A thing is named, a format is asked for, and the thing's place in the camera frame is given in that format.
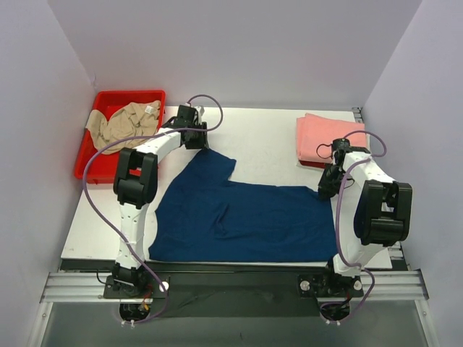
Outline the blue t-shirt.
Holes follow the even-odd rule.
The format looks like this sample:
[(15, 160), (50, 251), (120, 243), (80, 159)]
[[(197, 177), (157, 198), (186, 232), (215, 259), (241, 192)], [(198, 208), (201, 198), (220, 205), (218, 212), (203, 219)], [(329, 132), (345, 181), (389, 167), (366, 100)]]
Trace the blue t-shirt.
[(326, 262), (336, 253), (331, 203), (304, 186), (231, 180), (236, 160), (201, 150), (173, 179), (149, 258), (160, 262)]

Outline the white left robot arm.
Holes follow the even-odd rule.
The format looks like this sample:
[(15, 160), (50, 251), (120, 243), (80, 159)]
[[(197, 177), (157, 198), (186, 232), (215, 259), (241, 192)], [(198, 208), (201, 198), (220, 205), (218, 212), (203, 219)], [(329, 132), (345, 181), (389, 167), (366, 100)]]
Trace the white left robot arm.
[(158, 131), (158, 137), (120, 151), (113, 190), (121, 215), (121, 241), (112, 278), (129, 297), (141, 296), (148, 287), (143, 239), (148, 206), (158, 190), (158, 164), (172, 151), (208, 147), (204, 108), (180, 105), (177, 115)]

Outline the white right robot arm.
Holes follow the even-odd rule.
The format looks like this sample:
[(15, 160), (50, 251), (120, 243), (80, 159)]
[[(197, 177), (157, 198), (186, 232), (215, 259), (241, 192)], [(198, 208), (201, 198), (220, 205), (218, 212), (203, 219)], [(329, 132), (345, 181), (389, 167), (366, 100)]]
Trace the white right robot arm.
[[(337, 254), (326, 265), (320, 285), (329, 295), (362, 288), (360, 273), (382, 250), (408, 237), (412, 187), (386, 174), (366, 147), (352, 146), (344, 137), (331, 143), (331, 162), (318, 183), (318, 197), (337, 197), (334, 226)], [(352, 232), (342, 236), (341, 204), (347, 181), (361, 188)]]

